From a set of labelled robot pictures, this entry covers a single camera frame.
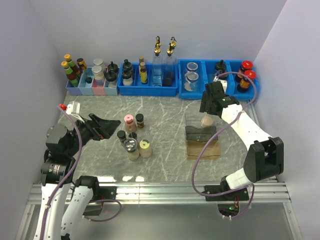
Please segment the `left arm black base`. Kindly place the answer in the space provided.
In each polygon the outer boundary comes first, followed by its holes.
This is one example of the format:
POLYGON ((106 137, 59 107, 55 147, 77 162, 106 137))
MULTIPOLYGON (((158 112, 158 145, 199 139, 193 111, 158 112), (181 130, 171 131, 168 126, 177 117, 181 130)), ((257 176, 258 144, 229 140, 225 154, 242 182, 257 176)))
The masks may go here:
POLYGON ((89 201, 89 204, 86 206, 83 215, 84 216, 98 216, 101 214, 103 210, 104 203, 103 202, 93 202, 95 200, 102 199, 115 199, 117 193, 116 186, 101 186, 96 195, 92 197, 89 201))

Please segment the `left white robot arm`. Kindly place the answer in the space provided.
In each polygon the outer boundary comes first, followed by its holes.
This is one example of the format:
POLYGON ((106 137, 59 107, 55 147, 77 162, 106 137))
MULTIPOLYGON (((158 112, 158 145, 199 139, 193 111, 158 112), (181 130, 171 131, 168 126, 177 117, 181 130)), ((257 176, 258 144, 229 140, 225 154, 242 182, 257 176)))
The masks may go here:
POLYGON ((82 147, 88 141, 109 139, 121 124, 95 114, 73 122, 73 130, 56 124, 47 131, 46 152, 41 166, 41 206, 34 239, 71 240, 90 201, 101 195, 95 176, 81 176, 74 186, 71 202, 65 207, 82 147))

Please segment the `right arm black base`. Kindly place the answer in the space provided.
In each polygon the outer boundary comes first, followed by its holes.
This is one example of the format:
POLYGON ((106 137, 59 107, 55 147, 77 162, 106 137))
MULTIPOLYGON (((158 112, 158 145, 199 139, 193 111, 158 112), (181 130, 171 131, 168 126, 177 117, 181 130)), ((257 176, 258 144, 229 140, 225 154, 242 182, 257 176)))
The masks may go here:
POLYGON ((207 202, 217 202, 218 212, 223 217, 232 218, 239 215, 240 202, 249 201, 250 197, 249 197, 249 191, 247 188, 242 188, 240 190, 236 190, 234 192, 230 192, 226 194, 220 194, 228 190, 229 188, 227 186, 205 185, 203 193, 207 195, 214 195, 214 196, 206 196, 205 200, 207 202))

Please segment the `silver lid spice jar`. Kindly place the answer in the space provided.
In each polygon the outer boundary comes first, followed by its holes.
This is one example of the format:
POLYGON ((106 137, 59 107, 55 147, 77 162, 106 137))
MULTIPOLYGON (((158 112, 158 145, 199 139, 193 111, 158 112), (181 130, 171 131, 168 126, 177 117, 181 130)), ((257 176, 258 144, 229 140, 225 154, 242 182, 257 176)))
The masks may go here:
POLYGON ((214 124, 214 118, 211 115, 204 115, 200 124, 202 128, 211 127, 214 124))

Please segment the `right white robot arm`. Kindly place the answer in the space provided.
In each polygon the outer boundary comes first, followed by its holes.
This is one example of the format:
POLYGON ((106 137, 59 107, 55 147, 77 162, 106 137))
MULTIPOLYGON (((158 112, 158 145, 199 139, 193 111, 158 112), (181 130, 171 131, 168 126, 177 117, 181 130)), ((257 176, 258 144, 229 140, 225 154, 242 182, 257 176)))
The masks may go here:
POLYGON ((224 199, 231 200, 243 187, 283 173, 284 142, 264 132, 248 116, 245 107, 225 93, 220 81, 205 85, 199 111, 220 117, 247 148, 243 167, 221 181, 220 194, 224 199))

